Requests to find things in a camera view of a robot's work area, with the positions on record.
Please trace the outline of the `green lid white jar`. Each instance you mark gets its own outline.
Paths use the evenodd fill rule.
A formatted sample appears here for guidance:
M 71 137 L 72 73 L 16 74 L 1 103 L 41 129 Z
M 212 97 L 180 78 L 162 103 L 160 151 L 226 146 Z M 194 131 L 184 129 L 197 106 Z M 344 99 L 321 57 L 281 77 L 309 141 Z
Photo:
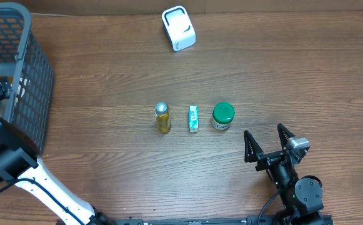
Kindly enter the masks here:
M 231 126 L 234 116 L 234 107 L 228 102 L 220 102 L 213 109 L 211 124 L 215 129 L 226 130 Z

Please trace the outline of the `teal white small packet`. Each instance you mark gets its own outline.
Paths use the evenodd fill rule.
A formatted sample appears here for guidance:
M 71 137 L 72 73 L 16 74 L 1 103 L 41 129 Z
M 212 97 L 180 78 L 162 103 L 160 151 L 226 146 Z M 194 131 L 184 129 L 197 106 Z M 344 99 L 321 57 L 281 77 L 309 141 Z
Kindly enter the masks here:
M 189 106 L 189 131 L 197 133 L 199 131 L 199 115 L 196 105 Z

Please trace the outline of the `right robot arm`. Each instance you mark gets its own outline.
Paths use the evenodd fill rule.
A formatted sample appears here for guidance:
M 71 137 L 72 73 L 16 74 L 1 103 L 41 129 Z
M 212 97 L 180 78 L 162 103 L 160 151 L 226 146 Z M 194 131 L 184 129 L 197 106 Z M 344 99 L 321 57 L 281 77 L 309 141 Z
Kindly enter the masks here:
M 256 171 L 265 171 L 277 192 L 262 207 L 258 216 L 249 216 L 256 224 L 327 224 L 321 210 L 322 182 L 316 176 L 299 177 L 295 170 L 310 148 L 309 140 L 296 136 L 283 124 L 277 125 L 281 150 L 265 153 L 253 135 L 244 131 L 244 161 L 256 163 Z M 280 197 L 284 209 L 269 218 L 264 212 L 275 198 Z

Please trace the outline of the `yellow bottle with silver cap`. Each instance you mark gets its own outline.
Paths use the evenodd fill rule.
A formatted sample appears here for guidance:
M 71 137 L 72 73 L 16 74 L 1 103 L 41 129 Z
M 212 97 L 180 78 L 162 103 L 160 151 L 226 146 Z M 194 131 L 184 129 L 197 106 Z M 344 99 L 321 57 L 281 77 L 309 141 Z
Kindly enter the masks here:
M 171 130 L 171 119 L 167 104 L 165 102 L 158 102 L 155 106 L 154 112 L 158 130 L 161 133 L 168 133 Z

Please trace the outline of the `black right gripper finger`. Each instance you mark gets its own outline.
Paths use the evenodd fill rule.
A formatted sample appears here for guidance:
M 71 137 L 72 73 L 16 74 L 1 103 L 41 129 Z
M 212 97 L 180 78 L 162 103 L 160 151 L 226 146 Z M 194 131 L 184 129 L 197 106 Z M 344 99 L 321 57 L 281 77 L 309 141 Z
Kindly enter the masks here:
M 295 135 L 290 132 L 283 124 L 277 125 L 277 131 L 281 142 L 281 147 L 285 150 L 293 148 Z
M 253 135 L 248 131 L 244 131 L 244 161 L 246 163 L 253 163 L 260 159 L 260 157 L 264 154 L 264 151 L 258 145 L 256 140 L 254 139 Z

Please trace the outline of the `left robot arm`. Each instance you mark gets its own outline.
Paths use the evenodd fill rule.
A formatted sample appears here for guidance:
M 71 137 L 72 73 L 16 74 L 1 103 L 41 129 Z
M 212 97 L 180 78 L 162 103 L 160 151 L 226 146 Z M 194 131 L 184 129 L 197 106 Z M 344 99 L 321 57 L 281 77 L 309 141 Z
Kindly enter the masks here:
M 40 149 L 26 134 L 0 117 L 0 182 L 32 194 L 64 224 L 114 224 L 102 212 L 80 199 L 48 170 Z

